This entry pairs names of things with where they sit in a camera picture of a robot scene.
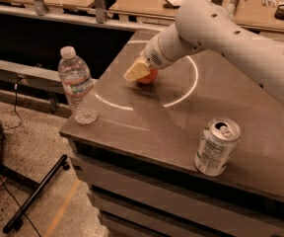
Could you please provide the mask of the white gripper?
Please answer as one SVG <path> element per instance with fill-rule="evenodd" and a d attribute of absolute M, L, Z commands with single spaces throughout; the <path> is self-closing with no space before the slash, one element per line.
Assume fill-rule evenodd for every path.
<path fill-rule="evenodd" d="M 128 82 L 148 76 L 151 73 L 150 66 L 157 69 L 165 69 L 173 64 L 171 60 L 162 54 L 158 38 L 152 38 L 148 41 L 140 52 L 140 57 L 123 74 L 124 79 Z"/>

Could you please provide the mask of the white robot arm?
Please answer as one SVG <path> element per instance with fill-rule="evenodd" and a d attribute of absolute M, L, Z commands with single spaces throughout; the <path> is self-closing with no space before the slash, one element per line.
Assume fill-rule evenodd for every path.
<path fill-rule="evenodd" d="M 284 106 L 284 44 L 239 27 L 208 0 L 183 2 L 175 21 L 149 40 L 124 78 L 137 81 L 205 49 L 222 55 Z"/>

